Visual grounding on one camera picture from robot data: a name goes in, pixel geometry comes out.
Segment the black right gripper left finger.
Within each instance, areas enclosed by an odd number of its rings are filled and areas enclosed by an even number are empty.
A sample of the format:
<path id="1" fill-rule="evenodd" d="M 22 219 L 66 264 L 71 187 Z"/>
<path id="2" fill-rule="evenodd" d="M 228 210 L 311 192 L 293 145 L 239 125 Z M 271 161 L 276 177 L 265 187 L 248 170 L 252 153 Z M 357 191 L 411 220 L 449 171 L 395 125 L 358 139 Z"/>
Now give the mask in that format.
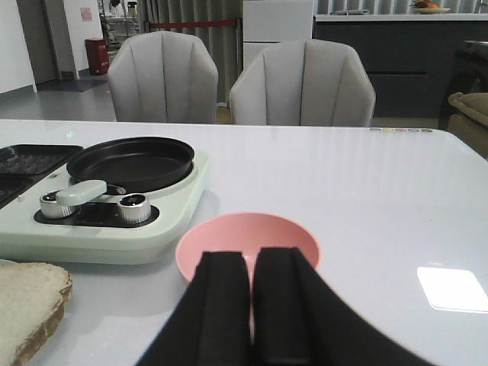
<path id="1" fill-rule="evenodd" d="M 142 365 L 250 365 L 250 286 L 239 252 L 204 252 Z"/>

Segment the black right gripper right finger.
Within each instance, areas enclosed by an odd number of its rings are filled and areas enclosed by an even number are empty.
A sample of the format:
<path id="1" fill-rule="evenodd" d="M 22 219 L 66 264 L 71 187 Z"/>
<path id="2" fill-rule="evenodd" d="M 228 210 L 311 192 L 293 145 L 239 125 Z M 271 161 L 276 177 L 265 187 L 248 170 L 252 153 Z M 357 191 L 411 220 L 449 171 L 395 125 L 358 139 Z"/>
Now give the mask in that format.
<path id="1" fill-rule="evenodd" d="M 297 248 L 263 248 L 253 278 L 258 365 L 426 365 L 359 316 Z"/>

